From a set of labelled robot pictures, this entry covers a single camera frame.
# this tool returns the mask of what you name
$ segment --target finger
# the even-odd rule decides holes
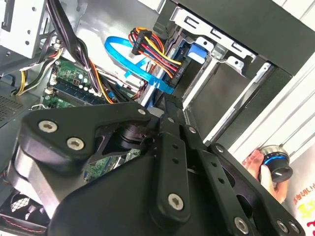
[[[245,167],[246,170],[247,170],[248,167],[250,166],[252,160],[254,160],[254,159],[256,158],[256,156],[259,155],[259,154],[260,154],[260,152],[259,152],[258,150],[255,150],[255,151],[252,152],[251,155],[249,155],[249,156],[245,159],[245,161],[243,161],[242,164],[243,164],[243,166]]]
[[[289,180],[278,183],[277,185],[277,200],[279,203],[283,203],[286,199],[288,184]]]
[[[262,165],[260,168],[261,173],[261,185],[271,194],[274,196],[274,186],[271,180],[271,173],[267,166]]]
[[[258,179],[259,168],[262,164],[263,159],[264,159],[264,156],[261,153],[259,153],[255,157],[255,159],[252,160],[252,162],[247,168],[248,172],[256,179]]]

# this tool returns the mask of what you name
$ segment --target black wire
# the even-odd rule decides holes
[[[134,30],[132,30],[132,31],[130,32],[130,36],[131,36],[131,39],[132,39],[133,43],[135,43],[135,42],[136,42],[136,39],[134,38],[134,35],[133,35],[132,33],[135,33]],[[175,63],[171,62],[170,60],[168,60],[168,59],[162,57],[162,56],[156,51],[156,49],[154,49],[146,40],[143,42],[143,44],[146,45],[148,48],[150,48],[150,50],[152,50],[153,52],[155,52],[159,59],[161,59],[161,60],[164,61],[165,63],[171,64],[172,66],[174,66],[174,67],[176,67],[176,68],[179,68],[179,65],[178,65],[178,64],[175,64]],[[150,53],[149,51],[147,51],[147,50],[145,50],[144,52],[147,53],[147,54],[152,55],[153,58],[157,58],[157,56],[151,54],[151,53]]]
[[[104,75],[100,74],[99,77],[102,83],[105,85],[105,87],[114,94],[118,102],[132,102],[133,101],[126,94],[124,94],[123,92],[120,92],[119,89],[116,87],[116,85],[110,83]]]
[[[44,64],[43,64],[43,66],[42,66],[42,68],[41,68],[41,70],[40,70],[38,76],[36,77],[36,79],[33,80],[33,81],[32,81],[31,83],[29,83],[28,85],[26,85],[25,88],[24,88],[24,90],[27,90],[27,89],[31,88],[32,86],[36,85],[36,84],[39,82],[40,78],[41,78],[42,75],[44,74],[45,68],[46,68],[46,67],[48,66],[48,64],[51,63],[53,60],[54,60],[54,59],[49,59],[49,60],[47,60],[47,61],[44,62]]]
[[[57,35],[61,38],[68,52],[74,60],[84,68],[86,65],[78,55],[78,40],[67,18],[62,5],[58,0],[47,0],[47,10]]]
[[[47,54],[47,51],[48,51],[48,49],[50,47],[51,39],[54,36],[54,33],[55,33],[55,30],[51,31],[48,34],[48,36],[47,36],[47,38],[46,38],[46,40],[45,40],[45,42],[43,44],[43,48],[41,49],[40,56],[39,56],[39,59],[38,59],[36,64],[40,64],[40,63],[42,63],[44,61],[44,59],[46,57],[46,54]]]
[[[25,73],[25,82],[26,82],[26,79],[28,78],[29,72],[26,70],[26,71],[24,71],[24,73]],[[18,93],[18,91],[20,90],[21,86],[19,88],[15,88],[11,93],[13,93],[13,95],[16,95]]]

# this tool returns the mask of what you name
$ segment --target green circuit board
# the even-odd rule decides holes
[[[43,100],[43,105],[49,108],[66,108],[74,107],[72,104],[67,103],[57,97],[46,95]]]
[[[87,73],[68,60],[59,60],[56,64],[56,76],[72,83],[75,86],[84,84],[90,86],[91,82]]]
[[[56,93],[55,86],[50,86],[51,83],[48,84],[48,87],[45,90],[43,105],[47,108],[69,108],[87,104],[79,104],[77,100],[71,100],[69,97],[65,97],[68,100],[63,100],[62,95],[64,93],[69,93],[72,96],[75,96],[75,93],[80,93],[82,89],[79,85],[84,85],[85,87],[91,87],[90,79],[88,78],[87,73],[78,68],[74,63],[60,59],[54,65],[55,72],[52,74],[50,80],[62,81],[62,87],[58,87],[58,89],[63,89],[63,93]],[[121,156],[110,156],[98,160],[92,164],[89,164],[85,167],[84,170],[84,180],[92,181],[97,179],[98,177],[106,174],[107,172],[113,170],[120,163],[127,162],[137,156],[140,155],[139,150],[132,149],[126,156],[123,158]]]

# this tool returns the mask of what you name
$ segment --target motherboard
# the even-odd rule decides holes
[[[133,96],[128,90],[123,92]],[[43,108],[58,109],[100,104],[106,104],[106,100],[93,90],[84,70],[68,60],[56,61],[43,95]],[[85,167],[84,180],[92,181],[139,155],[139,150],[132,149],[125,156],[105,157],[88,164]]]

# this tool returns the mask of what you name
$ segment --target screw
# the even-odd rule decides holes
[[[67,140],[67,145],[70,149],[75,151],[79,151],[84,148],[84,142],[81,139],[75,137],[69,138]]]
[[[58,129],[58,126],[50,120],[43,120],[38,124],[38,128],[43,132],[53,133]]]
[[[300,233],[299,228],[292,221],[289,221],[289,223],[290,223],[290,226],[294,229],[294,231],[299,234]]]
[[[194,128],[192,128],[192,127],[189,127],[189,130],[190,130],[190,132],[193,133],[193,134],[197,133],[197,131],[196,131]]]
[[[168,195],[168,203],[173,207],[175,210],[182,210],[184,208],[183,199],[175,193],[171,193]]]
[[[234,223],[238,230],[241,231],[243,234],[247,235],[249,233],[248,226],[242,218],[235,217]]]
[[[141,110],[141,109],[138,109],[138,112],[139,112],[140,114],[142,114],[142,115],[145,115],[145,114],[146,114],[146,112],[143,111],[143,110]]]
[[[277,220],[277,224],[279,225],[280,229],[282,229],[283,232],[285,233],[289,232],[289,230],[281,220]]]
[[[216,148],[217,148],[217,150],[218,150],[219,152],[224,153],[223,148],[221,148],[219,145],[216,145]]]
[[[171,117],[169,117],[169,118],[167,118],[170,122],[172,122],[172,123],[175,123],[175,121],[171,118]]]

